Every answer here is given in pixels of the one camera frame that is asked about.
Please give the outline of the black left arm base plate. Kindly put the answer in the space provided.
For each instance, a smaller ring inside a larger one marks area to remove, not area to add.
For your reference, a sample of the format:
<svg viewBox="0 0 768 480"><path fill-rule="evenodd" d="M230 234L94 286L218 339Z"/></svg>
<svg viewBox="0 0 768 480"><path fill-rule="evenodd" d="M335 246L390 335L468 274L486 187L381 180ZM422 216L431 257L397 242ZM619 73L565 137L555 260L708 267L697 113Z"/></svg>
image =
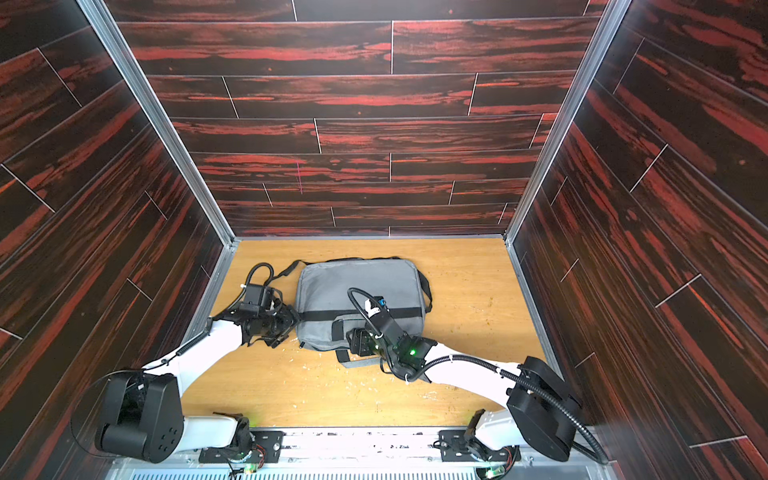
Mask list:
<svg viewBox="0 0 768 480"><path fill-rule="evenodd" d="M202 449L198 461L201 464L276 464L284 437L284 431L252 429L243 446L234 440L228 447Z"/></svg>

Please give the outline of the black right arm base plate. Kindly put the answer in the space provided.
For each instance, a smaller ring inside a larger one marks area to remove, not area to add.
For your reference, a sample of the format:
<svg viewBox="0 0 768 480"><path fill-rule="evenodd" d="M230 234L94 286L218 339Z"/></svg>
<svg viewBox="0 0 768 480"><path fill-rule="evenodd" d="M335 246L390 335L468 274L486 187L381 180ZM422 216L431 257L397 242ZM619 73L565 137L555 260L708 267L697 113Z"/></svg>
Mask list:
<svg viewBox="0 0 768 480"><path fill-rule="evenodd" d="M440 451L443 462L508 462L521 458L518 447L491 450L475 438L470 439L465 430L445 429L438 432L432 447Z"/></svg>

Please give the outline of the aluminium front rail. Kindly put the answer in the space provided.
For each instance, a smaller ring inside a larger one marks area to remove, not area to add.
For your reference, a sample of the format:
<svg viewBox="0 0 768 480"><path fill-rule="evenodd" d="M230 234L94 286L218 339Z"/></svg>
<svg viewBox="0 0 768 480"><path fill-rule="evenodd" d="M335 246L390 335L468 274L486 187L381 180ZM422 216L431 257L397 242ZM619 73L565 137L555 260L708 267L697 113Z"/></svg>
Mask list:
<svg viewBox="0 0 768 480"><path fill-rule="evenodd" d="M615 471L579 452L565 463L522 447L480 462L455 450L460 427L318 427L258 429L267 454L244 463L205 463L198 451L160 464L115 461L110 479L614 479Z"/></svg>

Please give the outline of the grey zippered laptop bag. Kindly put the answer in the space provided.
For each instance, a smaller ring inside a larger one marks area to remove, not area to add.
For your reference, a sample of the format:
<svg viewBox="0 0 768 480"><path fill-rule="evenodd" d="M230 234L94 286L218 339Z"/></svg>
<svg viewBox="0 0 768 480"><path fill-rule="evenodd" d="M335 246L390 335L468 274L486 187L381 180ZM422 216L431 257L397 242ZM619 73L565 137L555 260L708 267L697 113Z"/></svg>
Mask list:
<svg viewBox="0 0 768 480"><path fill-rule="evenodd" d="M429 280L412 261L400 257L296 260L278 276L288 276L299 266L303 270L295 309L302 348L333 352L346 368L367 367L378 362L374 337L385 324L374 318L379 312L393 320L397 333L423 333L433 294Z"/></svg>

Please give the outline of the aluminium right corner post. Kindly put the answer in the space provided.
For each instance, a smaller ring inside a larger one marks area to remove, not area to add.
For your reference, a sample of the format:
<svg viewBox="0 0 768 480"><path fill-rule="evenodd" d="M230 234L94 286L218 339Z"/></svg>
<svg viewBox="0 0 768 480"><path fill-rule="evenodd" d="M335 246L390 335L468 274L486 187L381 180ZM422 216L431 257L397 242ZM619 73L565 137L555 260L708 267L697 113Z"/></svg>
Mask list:
<svg viewBox="0 0 768 480"><path fill-rule="evenodd" d="M513 242L530 211L535 198L546 179L565 136L575 119L586 93L591 86L604 57L617 34L619 27L631 5L631 0L611 0L601 16L593 38L576 71L572 85L552 125L543 145L531 179L505 233L505 245L510 254L514 252Z"/></svg>

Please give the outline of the aluminium corner post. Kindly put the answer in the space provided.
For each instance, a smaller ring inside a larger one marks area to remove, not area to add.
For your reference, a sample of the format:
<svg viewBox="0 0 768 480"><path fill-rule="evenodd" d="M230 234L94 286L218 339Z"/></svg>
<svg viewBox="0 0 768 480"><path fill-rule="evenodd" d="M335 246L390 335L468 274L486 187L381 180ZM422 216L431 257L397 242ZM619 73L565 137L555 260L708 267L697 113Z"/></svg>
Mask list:
<svg viewBox="0 0 768 480"><path fill-rule="evenodd" d="M77 0L76 3L202 207L224 248L233 249L236 241L234 231L216 203L106 3L98 0Z"/></svg>
<svg viewBox="0 0 768 480"><path fill-rule="evenodd" d="M593 38L576 71L572 85L552 125L543 145L531 179L505 233L505 245L510 254L514 252L513 242L530 211L535 198L546 179L565 136L575 119L586 93L591 86L604 57L617 34L619 27L631 5L631 0L611 0L601 16Z"/></svg>

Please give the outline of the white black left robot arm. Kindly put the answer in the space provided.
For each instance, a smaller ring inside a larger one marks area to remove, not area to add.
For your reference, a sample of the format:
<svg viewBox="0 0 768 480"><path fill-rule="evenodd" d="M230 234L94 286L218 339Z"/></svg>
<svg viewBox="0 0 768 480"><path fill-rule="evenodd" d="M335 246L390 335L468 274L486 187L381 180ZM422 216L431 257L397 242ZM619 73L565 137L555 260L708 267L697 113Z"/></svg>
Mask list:
<svg viewBox="0 0 768 480"><path fill-rule="evenodd" d="M210 317L205 329L171 353L138 369L110 372L94 434L94 455L161 463L192 450L218 450L227 461L244 462L257 449L242 414L186 416L184 392L219 360L259 341L274 348L300 322L290 306L260 311L229 309Z"/></svg>

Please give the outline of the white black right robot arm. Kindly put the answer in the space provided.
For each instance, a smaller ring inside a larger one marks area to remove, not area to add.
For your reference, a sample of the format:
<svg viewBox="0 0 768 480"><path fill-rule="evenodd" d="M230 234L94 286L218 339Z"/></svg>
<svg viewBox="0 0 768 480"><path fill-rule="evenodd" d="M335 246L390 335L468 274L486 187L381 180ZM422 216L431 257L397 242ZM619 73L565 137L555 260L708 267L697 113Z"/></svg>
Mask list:
<svg viewBox="0 0 768 480"><path fill-rule="evenodd" d="M544 361L493 362L463 354L425 337L395 338L356 328L345 335L351 352L375 355L386 371L407 384L443 384L479 395L501 406L470 422L469 442L496 451L527 445L545 457L566 462L576 450L598 464L609 457L587 427L583 402Z"/></svg>

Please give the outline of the aluminium left corner post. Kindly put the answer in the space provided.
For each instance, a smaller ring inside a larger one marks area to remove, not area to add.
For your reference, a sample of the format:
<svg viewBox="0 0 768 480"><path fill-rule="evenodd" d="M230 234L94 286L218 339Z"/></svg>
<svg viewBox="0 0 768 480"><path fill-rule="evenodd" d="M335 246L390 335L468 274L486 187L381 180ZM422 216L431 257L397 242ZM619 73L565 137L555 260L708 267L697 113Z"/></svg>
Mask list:
<svg viewBox="0 0 768 480"><path fill-rule="evenodd" d="M236 241L234 231L216 203L106 3L98 0L77 0L76 3L202 207L224 248L233 249Z"/></svg>

